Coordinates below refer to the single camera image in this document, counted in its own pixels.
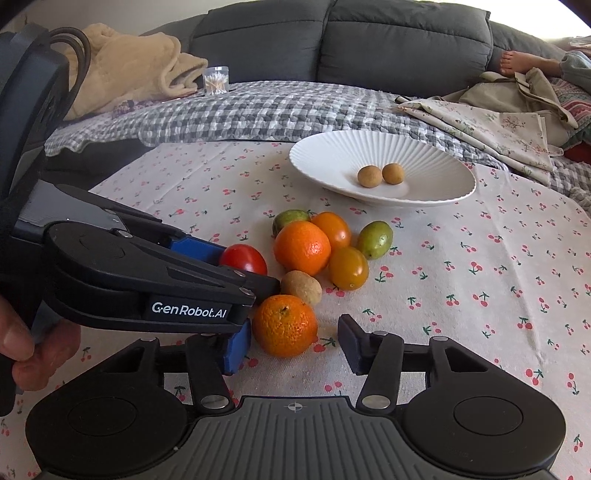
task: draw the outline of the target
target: blue gripper pad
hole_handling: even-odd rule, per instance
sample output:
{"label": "blue gripper pad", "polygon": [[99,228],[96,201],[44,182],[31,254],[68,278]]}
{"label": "blue gripper pad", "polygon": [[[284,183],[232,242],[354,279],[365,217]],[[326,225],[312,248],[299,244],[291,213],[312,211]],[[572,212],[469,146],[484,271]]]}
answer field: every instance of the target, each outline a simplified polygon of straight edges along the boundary
{"label": "blue gripper pad", "polygon": [[226,343],[223,352],[224,375],[233,375],[238,372],[240,364],[251,348],[251,321],[246,319],[238,333],[234,333]]}
{"label": "blue gripper pad", "polygon": [[[220,257],[226,247],[187,235],[181,240],[173,241],[170,249],[210,265],[219,265]],[[234,333],[224,346],[222,357],[218,357],[219,368],[224,375],[232,375],[238,372],[240,364],[251,347],[250,320],[247,319],[242,325],[242,329]]]}
{"label": "blue gripper pad", "polygon": [[174,240],[170,249],[210,265],[218,265],[226,247],[187,235],[181,240]]}

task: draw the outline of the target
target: red tomato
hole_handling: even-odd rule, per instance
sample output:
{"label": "red tomato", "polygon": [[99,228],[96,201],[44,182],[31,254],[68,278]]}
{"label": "red tomato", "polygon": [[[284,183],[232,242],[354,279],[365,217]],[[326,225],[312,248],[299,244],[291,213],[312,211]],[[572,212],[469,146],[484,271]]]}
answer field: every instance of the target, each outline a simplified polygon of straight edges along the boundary
{"label": "red tomato", "polygon": [[236,244],[229,246],[222,253],[219,264],[261,275],[267,274],[267,262],[265,262],[258,250],[250,245]]}

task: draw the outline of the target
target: bare foot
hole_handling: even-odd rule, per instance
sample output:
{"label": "bare foot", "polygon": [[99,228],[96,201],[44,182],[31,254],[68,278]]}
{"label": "bare foot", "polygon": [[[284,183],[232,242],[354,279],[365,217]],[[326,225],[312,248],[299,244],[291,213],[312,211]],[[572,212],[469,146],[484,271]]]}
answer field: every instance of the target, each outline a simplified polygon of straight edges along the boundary
{"label": "bare foot", "polygon": [[540,69],[548,77],[562,75],[558,60],[544,59],[522,51],[506,51],[501,57],[501,73],[506,77],[512,77],[516,72],[527,73],[533,68]]}

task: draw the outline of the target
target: green fruit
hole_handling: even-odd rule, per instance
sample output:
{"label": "green fruit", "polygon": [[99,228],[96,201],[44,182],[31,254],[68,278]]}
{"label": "green fruit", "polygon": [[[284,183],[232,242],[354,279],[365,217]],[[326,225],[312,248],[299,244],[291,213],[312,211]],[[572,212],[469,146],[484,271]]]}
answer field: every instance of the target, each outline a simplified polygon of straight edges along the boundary
{"label": "green fruit", "polygon": [[357,250],[368,260],[383,257],[394,239],[394,232],[386,222],[378,220],[363,227],[357,238]]}
{"label": "green fruit", "polygon": [[304,210],[286,210],[285,212],[281,212],[275,217],[275,220],[273,220],[273,236],[277,236],[283,227],[289,223],[296,222],[298,220],[309,222],[310,215]]}

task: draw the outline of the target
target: screw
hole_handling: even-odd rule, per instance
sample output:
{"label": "screw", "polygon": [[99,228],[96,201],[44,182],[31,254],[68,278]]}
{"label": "screw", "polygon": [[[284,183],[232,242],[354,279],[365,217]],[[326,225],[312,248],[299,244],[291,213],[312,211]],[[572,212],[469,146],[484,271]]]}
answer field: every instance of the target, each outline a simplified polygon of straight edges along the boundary
{"label": "screw", "polygon": [[383,395],[368,395],[361,403],[372,410],[383,410],[390,406],[390,399]]}
{"label": "screw", "polygon": [[222,395],[208,395],[201,399],[201,405],[209,410],[220,410],[227,407],[230,401]]}

